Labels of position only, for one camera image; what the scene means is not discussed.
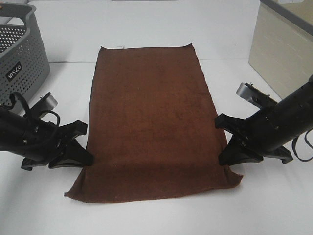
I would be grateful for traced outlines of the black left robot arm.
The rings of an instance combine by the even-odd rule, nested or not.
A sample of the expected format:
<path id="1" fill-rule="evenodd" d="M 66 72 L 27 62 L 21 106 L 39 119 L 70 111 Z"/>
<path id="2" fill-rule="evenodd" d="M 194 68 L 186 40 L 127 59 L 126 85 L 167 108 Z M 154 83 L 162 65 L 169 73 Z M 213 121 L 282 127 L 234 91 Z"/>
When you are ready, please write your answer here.
<path id="1" fill-rule="evenodd" d="M 39 117 L 19 116 L 9 110 L 0 110 L 0 149 L 23 157 L 21 168 L 31 171 L 37 166 L 85 167 L 93 164 L 93 155 L 77 141 L 87 133 L 88 126 L 75 121 L 61 126 L 60 116 L 49 110 L 56 122 L 45 122 Z"/>

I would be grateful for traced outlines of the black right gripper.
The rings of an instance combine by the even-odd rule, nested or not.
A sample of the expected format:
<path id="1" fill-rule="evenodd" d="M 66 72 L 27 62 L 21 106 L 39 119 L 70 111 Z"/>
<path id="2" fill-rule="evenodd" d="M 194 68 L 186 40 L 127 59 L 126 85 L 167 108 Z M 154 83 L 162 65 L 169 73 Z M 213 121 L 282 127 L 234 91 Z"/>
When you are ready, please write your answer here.
<path id="1" fill-rule="evenodd" d="M 259 163 L 264 157 L 291 162 L 291 152 L 283 145 L 293 139 L 292 116 L 292 111 L 279 107 L 263 108 L 246 119 L 218 115 L 215 127 L 233 134 L 219 155 L 219 165 Z"/>

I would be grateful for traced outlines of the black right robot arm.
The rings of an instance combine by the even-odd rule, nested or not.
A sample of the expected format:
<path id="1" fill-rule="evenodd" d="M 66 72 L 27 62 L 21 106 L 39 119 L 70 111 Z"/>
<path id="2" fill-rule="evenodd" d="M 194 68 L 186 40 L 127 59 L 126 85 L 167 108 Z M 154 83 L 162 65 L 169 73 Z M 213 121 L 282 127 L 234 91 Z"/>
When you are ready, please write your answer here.
<path id="1" fill-rule="evenodd" d="M 215 118 L 217 129 L 232 134 L 219 155 L 219 165 L 259 163 L 264 157 L 291 162 L 296 152 L 283 145 L 291 141 L 295 148 L 299 136 L 313 129 L 313 79 L 280 102 L 248 83 L 241 83 L 236 93 L 259 111 L 246 119 L 225 114 Z"/>

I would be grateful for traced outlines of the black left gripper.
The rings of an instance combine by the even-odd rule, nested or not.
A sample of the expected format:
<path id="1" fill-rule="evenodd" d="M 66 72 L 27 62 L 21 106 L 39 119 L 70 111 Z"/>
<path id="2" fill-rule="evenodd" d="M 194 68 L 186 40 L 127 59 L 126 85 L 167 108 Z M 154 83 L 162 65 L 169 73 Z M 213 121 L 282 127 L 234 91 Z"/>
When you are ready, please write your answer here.
<path id="1" fill-rule="evenodd" d="M 36 119 L 33 126 L 15 142 L 14 153 L 23 156 L 21 168 L 32 170 L 37 166 L 48 168 L 91 166 L 94 156 L 76 140 L 87 133 L 88 125 L 80 120 L 60 126 Z"/>

